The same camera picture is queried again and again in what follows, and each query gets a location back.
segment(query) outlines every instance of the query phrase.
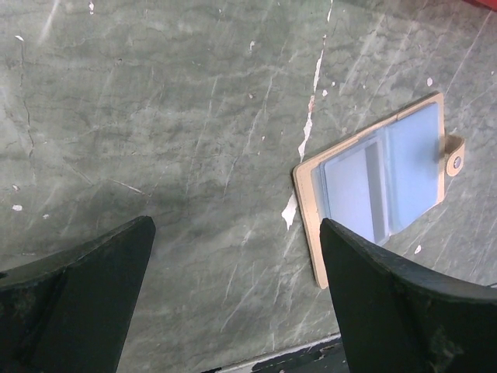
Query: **white paint chip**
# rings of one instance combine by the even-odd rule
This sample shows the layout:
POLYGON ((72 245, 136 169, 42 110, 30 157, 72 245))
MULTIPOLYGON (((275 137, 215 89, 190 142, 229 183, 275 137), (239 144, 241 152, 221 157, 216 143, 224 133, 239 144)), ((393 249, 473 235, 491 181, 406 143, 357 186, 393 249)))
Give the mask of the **white paint chip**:
MULTIPOLYGON (((332 9, 333 9, 333 0, 330 0, 330 7, 328 10, 328 15, 326 16, 326 21, 329 23, 330 17, 332 15, 332 9)), ((301 162, 304 160, 305 156, 305 145, 307 144, 309 137, 311 136, 311 129, 312 129, 312 111, 314 109, 315 105, 315 97, 316 97, 316 89, 318 87, 318 81, 319 81, 319 73, 321 71, 321 63, 323 61, 323 54, 325 53, 325 45, 326 45, 326 35, 323 35, 323 48, 321 49, 321 54, 319 55, 318 60, 316 61, 316 71, 314 73, 314 81, 313 81, 313 93, 311 97, 309 98, 309 104, 308 104, 308 119, 305 122, 304 126, 304 140, 298 147, 298 154, 301 157, 301 162)), ((322 95, 326 96, 328 94, 325 90, 323 90, 322 95)), ((295 191, 292 191, 292 194, 290 196, 290 199, 288 200, 287 206, 281 213, 282 218, 285 220, 287 223, 287 230, 290 229, 290 226, 294 223, 294 217, 297 212, 297 198, 295 197, 295 191)))
POLYGON ((295 214, 297 213, 297 198, 295 197, 295 192, 292 192, 290 199, 288 200, 287 206, 281 213, 281 217, 287 222, 287 230, 294 223, 295 214))

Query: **scratch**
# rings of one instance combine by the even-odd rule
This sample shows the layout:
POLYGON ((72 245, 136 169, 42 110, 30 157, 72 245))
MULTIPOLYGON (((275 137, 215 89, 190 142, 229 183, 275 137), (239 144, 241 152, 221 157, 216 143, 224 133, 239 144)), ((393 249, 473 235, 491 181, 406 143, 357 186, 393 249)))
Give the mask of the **scratch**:
POLYGON ((58 8, 60 2, 61 2, 61 0, 54 0, 54 5, 52 6, 52 10, 50 11, 50 14, 48 15, 47 21, 45 22, 45 25, 43 26, 43 29, 41 30, 40 38, 38 39, 38 44, 41 44, 47 38, 48 31, 50 29, 50 26, 52 26, 52 22, 54 21, 54 17, 55 17, 55 12, 57 11, 57 8, 58 8))
POLYGON ((282 58, 283 52, 285 50, 285 47, 287 46, 287 43, 288 43, 288 37, 285 39, 285 42, 283 43, 283 46, 280 49, 280 56, 278 57, 278 61, 282 58))
POLYGON ((494 227, 495 227, 495 223, 497 222, 497 218, 494 220, 493 224, 492 224, 492 227, 490 227, 490 229, 488 230, 488 234, 490 235, 490 233, 492 233, 492 231, 494 230, 494 227))
POLYGON ((273 7, 274 0, 270 0, 268 7, 266 9, 266 12, 264 13, 264 16, 262 16, 261 23, 264 23, 266 21, 267 16, 269 15, 269 11, 273 7))
POLYGON ((230 292, 231 282, 233 282, 233 277, 235 276, 235 272, 236 272, 237 268, 238 268, 238 263, 236 263, 235 268, 233 269, 233 272, 231 272, 231 277, 230 277, 230 280, 228 282, 228 286, 226 287, 226 294, 224 295, 223 304, 226 302, 226 299, 228 299, 228 294, 230 292))
POLYGON ((21 76, 20 76, 20 80, 19 80, 19 87, 23 87, 23 79, 24 79, 24 43, 21 43, 21 76))
POLYGON ((290 289, 290 294, 294 292, 295 284, 297 283, 297 279, 299 274, 304 270, 304 267, 306 267, 304 264, 301 265, 301 267, 298 269, 297 272, 295 272, 290 279, 290 284, 291 284, 291 289, 290 289))
POLYGON ((447 186, 447 190, 445 191, 445 194, 449 193, 450 186, 452 185, 452 182, 454 181, 455 178, 452 178, 452 180, 449 182, 449 185, 447 186))
POLYGON ((474 101, 476 101, 477 99, 479 99, 480 97, 486 95, 488 93, 488 91, 490 91, 490 89, 494 88, 495 87, 495 84, 497 83, 493 83, 492 85, 490 85, 483 93, 480 93, 478 96, 476 96, 475 98, 473 98, 469 103, 467 103, 466 105, 464 105, 464 107, 462 108, 463 110, 466 109, 468 106, 470 106, 474 101))
POLYGON ((490 197, 490 188, 493 186, 493 183, 494 183, 494 175, 492 175, 492 180, 490 181, 490 183, 488 184, 488 188, 487 188, 487 196, 485 198, 485 203, 483 204, 483 208, 481 209, 481 213, 480 213, 480 220, 478 221, 478 225, 476 226, 476 233, 474 234, 474 237, 477 238, 478 237, 478 233, 480 232, 480 225, 481 225, 481 222, 483 221, 483 214, 485 213, 485 208, 487 207, 487 203, 488 203, 488 197, 490 197))
POLYGON ((485 247, 485 249, 483 250, 483 253, 481 253, 480 257, 478 258, 478 262, 474 265, 473 269, 469 273, 470 277, 473 276, 473 273, 476 271, 476 268, 480 265, 483 258, 487 256, 488 249, 490 249, 490 246, 493 246, 494 241, 495 241, 495 238, 490 240, 490 243, 487 245, 487 247, 485 247))
POLYGON ((302 330, 302 326, 304 325, 305 323, 305 320, 307 319, 307 317, 309 316, 309 314, 311 313, 312 309, 314 308, 315 306, 315 302, 316 302, 316 299, 318 299, 318 296, 321 294, 321 292, 318 292, 314 298, 314 300, 312 301, 311 303, 311 306, 309 307, 308 311, 305 313, 304 315, 304 318, 302 319, 302 321, 298 324, 298 327, 296 328, 295 330, 295 333, 294 333, 294 342, 297 340, 298 338, 298 335, 300 334, 301 330, 302 330))
POLYGON ((76 205, 74 206, 74 208, 72 208, 71 215, 69 215, 68 223, 66 224, 66 226, 64 227, 64 229, 61 232, 61 237, 65 237, 66 233, 68 232, 69 225, 71 225, 71 223, 72 223, 72 219, 75 218, 76 211, 78 210, 78 207, 79 207, 79 199, 77 199, 75 201, 75 203, 76 203, 76 205))
POLYGON ((145 206, 148 206, 148 203, 149 203, 149 202, 150 202, 150 200, 152 199, 152 196, 154 195, 155 190, 157 189, 157 186, 159 185, 159 183, 160 183, 160 182, 161 182, 161 180, 162 180, 162 177, 164 176, 165 172, 167 171, 167 168, 168 168, 168 166, 166 166, 166 167, 164 168, 164 170, 162 171, 162 173, 161 173, 160 177, 158 178, 157 183, 155 183, 155 185, 154 185, 154 189, 152 189, 152 191, 151 191, 151 192, 150 192, 150 194, 148 195, 147 203, 146 203, 146 205, 145 205, 145 206))
POLYGON ((281 286, 281 277, 278 279, 278 286, 276 286, 276 294, 274 295, 273 305, 276 304, 276 301, 278 300, 278 295, 280 295, 280 286, 281 286))
POLYGON ((489 10, 488 11, 488 15, 486 16, 485 18, 485 21, 483 21, 483 24, 481 25, 480 27, 480 30, 478 31, 478 33, 476 34, 476 37, 474 37, 474 40, 473 40, 473 43, 471 44, 471 46, 469 47, 469 49, 467 50, 466 54, 464 55, 464 58, 463 58, 463 61, 461 61, 461 63, 459 64, 459 67, 457 68, 456 70, 456 73, 454 74, 454 76, 452 77, 452 80, 450 81, 449 83, 449 86, 447 87, 447 91, 445 92, 445 96, 447 96, 447 93, 449 93, 449 89, 450 87, 452 86, 452 83, 454 82, 454 79, 456 78, 457 74, 459 73, 461 67, 463 66, 463 63, 466 61, 466 58, 467 56, 471 53, 471 50, 473 49, 474 45, 476 44, 476 40, 478 39, 478 37, 480 36, 483 28, 485 27, 485 25, 487 24, 488 22, 488 19, 490 18, 490 15, 492 14, 492 10, 489 10))
POLYGON ((440 218, 442 218, 442 216, 445 214, 445 212, 449 209, 449 207, 445 207, 442 212, 439 213, 439 215, 435 218, 435 221, 439 221, 440 218))
POLYGON ((69 167, 71 167, 71 169, 77 174, 79 175, 80 177, 82 177, 88 184, 90 184, 91 186, 93 186, 93 183, 92 181, 84 174, 82 173, 81 171, 78 171, 71 163, 69 163, 68 161, 66 161, 64 159, 64 162, 66 165, 68 165, 69 167))
POLYGON ((228 173, 228 176, 226 177, 226 184, 224 185, 223 199, 224 199, 224 197, 226 197, 226 190, 228 189, 228 184, 230 182, 231 173, 233 172, 233 168, 235 167, 235 163, 238 161, 238 158, 240 158, 240 157, 236 157, 236 159, 231 164, 230 172, 228 173))
POLYGON ((114 68, 115 67, 116 67, 116 65, 114 65, 112 68, 110 68, 109 74, 107 75, 106 82, 103 84, 102 92, 99 95, 99 100, 96 104, 96 110, 95 110, 95 123, 99 122, 99 117, 100 117, 99 110, 103 108, 103 101, 105 99, 104 95, 110 96, 110 98, 112 98, 111 85, 112 85, 112 81, 113 81, 113 77, 114 77, 114 68))
POLYGON ((291 63, 295 59, 295 57, 298 56, 298 53, 299 53, 299 51, 294 52, 291 55, 290 60, 288 60, 288 63, 291 63))
POLYGON ((255 262, 252 263, 252 286, 254 286, 254 269, 255 269, 255 262))
POLYGON ((217 118, 220 112, 223 113, 223 108, 225 103, 226 103, 226 97, 223 96, 223 99, 221 100, 221 103, 219 104, 219 107, 217 108, 216 113, 214 114, 214 118, 217 118))
POLYGON ((346 87, 347 83, 349 82, 350 78, 356 73, 357 70, 357 65, 359 64, 360 60, 362 57, 367 53, 367 51, 370 49, 371 42, 376 38, 378 29, 380 28, 380 24, 383 22, 383 19, 385 18, 386 14, 384 13, 378 23, 376 24, 376 27, 374 28, 373 32, 368 36, 366 42, 364 43, 363 47, 360 50, 360 56, 359 58, 356 59, 356 62, 354 62, 354 65, 352 66, 352 69, 350 72, 347 74, 345 82, 339 89, 339 95, 342 95, 342 91, 346 87))
POLYGON ((283 251, 283 258, 285 256, 287 256, 288 251, 290 250, 290 247, 292 246, 292 244, 294 243, 295 239, 297 238, 297 233, 298 232, 299 232, 298 229, 294 229, 294 232, 292 233, 292 236, 290 237, 290 239, 287 242, 287 247, 285 248, 285 251, 283 251))
POLYGON ((33 151, 34 151, 34 141, 33 141, 33 137, 31 136, 31 116, 30 116, 30 111, 28 110, 28 106, 26 105, 26 100, 24 99, 23 100, 23 104, 24 104, 24 108, 26 109, 26 113, 27 113, 27 133, 28 133, 28 136, 30 137, 30 140, 31 140, 31 150, 30 150, 30 153, 28 155, 28 158, 31 158, 31 156, 33 155, 33 151))
POLYGON ((52 200, 52 198, 54 197, 55 195, 55 191, 58 190, 58 187, 59 185, 58 184, 55 184, 54 185, 54 188, 52 189, 52 191, 50 192, 50 195, 48 196, 47 200, 41 205, 41 207, 38 209, 37 212, 40 212, 42 211, 49 203, 50 201, 52 200))
POLYGON ((242 240, 242 246, 245 246, 245 244, 247 243, 247 241, 249 240, 250 236, 252 235, 252 231, 253 229, 250 229, 247 234, 245 235, 245 237, 243 238, 242 240))
POLYGON ((259 117, 262 112, 266 113, 266 108, 267 108, 267 99, 269 98, 269 92, 271 92, 271 88, 273 87, 273 79, 278 75, 278 71, 275 71, 270 77, 269 77, 269 85, 267 87, 266 95, 264 96, 264 100, 262 101, 262 107, 261 109, 257 112, 255 115, 254 120, 252 121, 252 126, 250 127, 250 132, 248 133, 248 139, 247 143, 245 144, 242 155, 244 155, 247 151, 247 148, 250 146, 250 139, 252 138, 252 133, 254 132, 255 125, 259 121, 259 117))
POLYGON ((193 152, 193 156, 192 156, 192 162, 189 165, 188 178, 186 179, 186 193, 185 193, 185 195, 188 195, 189 178, 192 175, 193 163, 195 162, 196 154, 199 150, 199 145, 200 145, 200 142, 202 141, 203 133, 205 132, 207 124, 209 123, 209 120, 210 120, 210 113, 212 112, 212 99, 214 98, 214 93, 216 92, 216 85, 217 85, 218 79, 219 79, 219 75, 216 76, 216 78, 214 80, 214 84, 212 85, 212 90, 210 91, 210 100, 209 100, 209 108, 207 109, 207 116, 206 116, 205 121, 203 122, 203 129, 202 129, 202 132, 200 132, 199 140, 196 142, 195 151, 193 152))
POLYGON ((121 183, 120 181, 117 181, 117 180, 114 180, 114 179, 110 179, 110 181, 113 181, 114 183, 118 183, 119 185, 122 185, 123 187, 126 187, 134 192, 137 192, 143 196, 146 196, 146 194, 144 192, 142 192, 141 190, 137 189, 137 188, 133 188, 132 186, 130 185, 127 185, 125 183, 121 183))
POLYGON ((261 278, 264 276, 264 273, 266 272, 266 270, 267 270, 267 268, 264 269, 264 271, 261 273, 261 275, 259 276, 259 278, 255 282, 255 284, 253 284, 252 287, 245 293, 245 295, 242 297, 242 299, 240 300, 240 302, 236 305, 236 307, 233 310, 233 312, 226 318, 226 321, 224 321, 224 324, 221 327, 221 330, 220 330, 221 333, 223 332, 224 328, 226 327, 226 325, 228 324, 228 322, 231 320, 231 318, 240 309, 240 307, 242 306, 242 304, 246 300, 246 298, 254 291, 255 287, 257 286, 257 284, 259 283, 259 281, 261 280, 261 278))
POLYGON ((442 257, 442 255, 443 255, 443 253, 445 252, 445 249, 447 248, 447 246, 449 245, 449 242, 450 242, 450 239, 452 238, 452 235, 453 235, 453 233, 450 233, 450 234, 449 234, 449 237, 447 237, 447 240, 446 240, 445 244, 443 245, 442 250, 440 250, 440 254, 439 254, 439 256, 436 258, 435 263, 433 264, 433 269, 435 269, 436 264, 438 263, 438 261, 439 261, 439 260, 440 260, 440 258, 442 257))

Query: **red object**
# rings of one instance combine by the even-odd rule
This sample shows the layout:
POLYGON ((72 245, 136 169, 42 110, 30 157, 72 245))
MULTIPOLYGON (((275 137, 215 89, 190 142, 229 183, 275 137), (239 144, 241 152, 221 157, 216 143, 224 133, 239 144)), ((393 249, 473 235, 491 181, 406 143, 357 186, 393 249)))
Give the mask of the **red object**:
POLYGON ((466 0, 466 2, 469 2, 473 5, 483 4, 485 6, 488 6, 490 9, 497 11, 497 0, 466 0))

